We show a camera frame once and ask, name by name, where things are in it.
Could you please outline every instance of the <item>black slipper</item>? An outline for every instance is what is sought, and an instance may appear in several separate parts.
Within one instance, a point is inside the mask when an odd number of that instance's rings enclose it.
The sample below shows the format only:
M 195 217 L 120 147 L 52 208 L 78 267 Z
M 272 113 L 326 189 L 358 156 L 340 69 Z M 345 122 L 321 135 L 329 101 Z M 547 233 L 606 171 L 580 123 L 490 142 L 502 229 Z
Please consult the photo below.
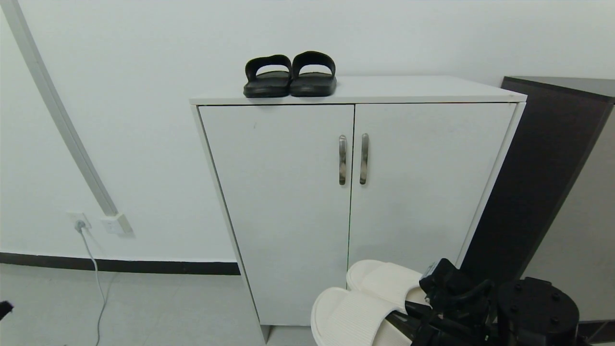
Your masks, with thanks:
M 282 65 L 287 71 L 270 71 L 256 74 L 259 68 L 268 65 Z M 290 59 L 286 55 L 272 55 L 250 60 L 245 64 L 245 76 L 248 83 L 244 85 L 246 97 L 283 97 L 288 96 L 290 85 L 290 71 L 292 70 Z
M 302 67 L 322 65 L 331 73 L 307 72 L 301 73 Z M 335 91 L 335 63 L 327 54 L 312 50 L 303 52 L 293 59 L 293 81 L 290 83 L 290 94 L 297 97 L 329 96 Z

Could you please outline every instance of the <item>metal handle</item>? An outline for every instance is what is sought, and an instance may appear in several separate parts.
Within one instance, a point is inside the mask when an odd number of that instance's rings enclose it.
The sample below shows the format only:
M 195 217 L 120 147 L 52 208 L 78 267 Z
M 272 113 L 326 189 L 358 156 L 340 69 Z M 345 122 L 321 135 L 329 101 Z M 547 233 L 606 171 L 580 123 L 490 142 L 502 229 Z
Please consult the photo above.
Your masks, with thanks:
M 367 182 L 367 154 L 370 150 L 370 136 L 363 134 L 361 138 L 361 176 L 359 182 L 365 185 Z
M 339 184 L 346 184 L 346 136 L 339 137 Z

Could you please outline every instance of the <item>cabinet door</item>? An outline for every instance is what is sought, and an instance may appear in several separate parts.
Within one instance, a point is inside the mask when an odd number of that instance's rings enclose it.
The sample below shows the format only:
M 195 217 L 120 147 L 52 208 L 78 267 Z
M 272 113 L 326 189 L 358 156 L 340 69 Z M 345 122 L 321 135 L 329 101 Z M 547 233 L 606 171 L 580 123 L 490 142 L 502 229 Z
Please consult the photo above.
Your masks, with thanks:
M 316 297 L 346 285 L 354 106 L 200 113 L 261 324 L 309 326 Z
M 421 272 L 442 257 L 455 263 L 515 106 L 357 105 L 349 264 L 376 259 Z

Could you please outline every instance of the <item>cylindrical motor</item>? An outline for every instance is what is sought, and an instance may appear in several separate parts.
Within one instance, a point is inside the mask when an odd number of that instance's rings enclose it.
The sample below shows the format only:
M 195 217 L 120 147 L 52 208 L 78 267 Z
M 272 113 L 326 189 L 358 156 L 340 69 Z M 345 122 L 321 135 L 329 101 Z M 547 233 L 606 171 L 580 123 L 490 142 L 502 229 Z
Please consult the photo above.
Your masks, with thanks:
M 506 346 L 573 346 L 579 309 L 550 282 L 509 281 L 498 290 L 498 336 Z

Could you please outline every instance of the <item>white cabinet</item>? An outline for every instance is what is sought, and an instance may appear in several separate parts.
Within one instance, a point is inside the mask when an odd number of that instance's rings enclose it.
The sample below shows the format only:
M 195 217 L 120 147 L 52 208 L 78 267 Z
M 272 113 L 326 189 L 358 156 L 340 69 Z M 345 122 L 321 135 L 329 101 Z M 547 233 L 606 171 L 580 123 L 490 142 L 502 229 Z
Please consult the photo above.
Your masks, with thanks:
M 357 105 L 349 263 L 376 259 L 422 270 L 441 257 L 455 262 L 515 107 Z
M 346 285 L 350 178 L 339 184 L 338 139 L 352 138 L 354 106 L 201 115 L 261 323 L 308 325 L 310 302 Z
M 323 99 L 240 85 L 191 103 L 263 325 L 309 325 L 358 260 L 460 264 L 525 105 L 442 76 L 339 77 Z

